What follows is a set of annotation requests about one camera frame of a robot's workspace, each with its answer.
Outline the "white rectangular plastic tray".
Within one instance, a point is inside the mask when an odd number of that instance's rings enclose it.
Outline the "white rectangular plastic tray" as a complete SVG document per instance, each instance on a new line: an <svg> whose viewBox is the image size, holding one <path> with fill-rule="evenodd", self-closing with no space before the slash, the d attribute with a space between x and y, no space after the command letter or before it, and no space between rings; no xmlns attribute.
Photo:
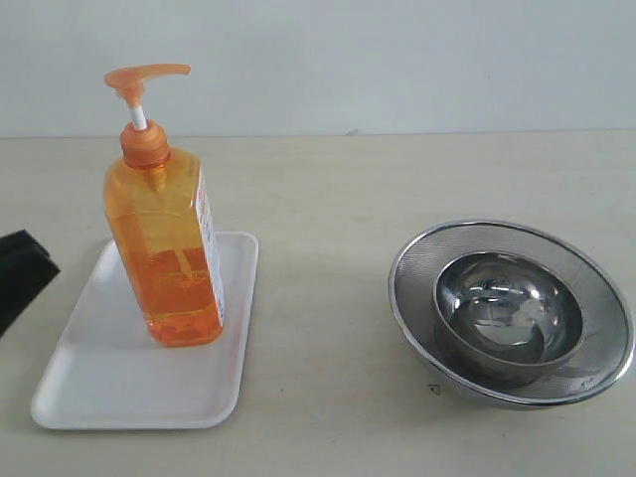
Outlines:
<svg viewBox="0 0 636 477"><path fill-rule="evenodd" d="M101 254L31 402L45 429L209 428L239 400L259 243L219 232L226 318L213 343L166 348L149 335L113 241Z"/></svg>

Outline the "small stainless steel bowl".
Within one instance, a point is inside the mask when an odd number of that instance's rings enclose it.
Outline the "small stainless steel bowl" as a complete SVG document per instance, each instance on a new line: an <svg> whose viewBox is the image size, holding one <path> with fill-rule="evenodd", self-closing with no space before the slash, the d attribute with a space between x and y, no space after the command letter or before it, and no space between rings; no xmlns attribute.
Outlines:
<svg viewBox="0 0 636 477"><path fill-rule="evenodd" d="M528 257L485 250L462 254L437 275L435 338L458 372L512 389L567 363L586 319L570 287Z"/></svg>

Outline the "orange pump soap bottle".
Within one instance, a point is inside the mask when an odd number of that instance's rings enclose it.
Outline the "orange pump soap bottle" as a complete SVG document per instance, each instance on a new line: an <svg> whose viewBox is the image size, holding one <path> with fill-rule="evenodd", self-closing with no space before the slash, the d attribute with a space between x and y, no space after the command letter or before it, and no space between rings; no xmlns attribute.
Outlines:
<svg viewBox="0 0 636 477"><path fill-rule="evenodd" d="M199 346L223 332L220 257L200 158L170 145L146 117L145 84L187 75L190 67L157 64L107 73L127 104L122 155L103 186L105 215L151 337L165 347Z"/></svg>

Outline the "steel mesh strainer basin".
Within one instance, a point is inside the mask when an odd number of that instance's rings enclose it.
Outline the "steel mesh strainer basin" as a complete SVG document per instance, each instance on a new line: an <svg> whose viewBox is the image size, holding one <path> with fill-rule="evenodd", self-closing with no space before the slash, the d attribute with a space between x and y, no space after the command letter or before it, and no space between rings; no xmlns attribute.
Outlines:
<svg viewBox="0 0 636 477"><path fill-rule="evenodd" d="M586 319L584 341L564 365L512 389L483 386L453 369L435 338L434 281L445 264L469 252L500 250L549 268L571 289ZM611 387L629 369L635 336L631 314L610 277L585 253L560 238L492 220L435 226L408 242L389 274L395 319L412 348L446 385L493 406L537 409L580 402Z"/></svg>

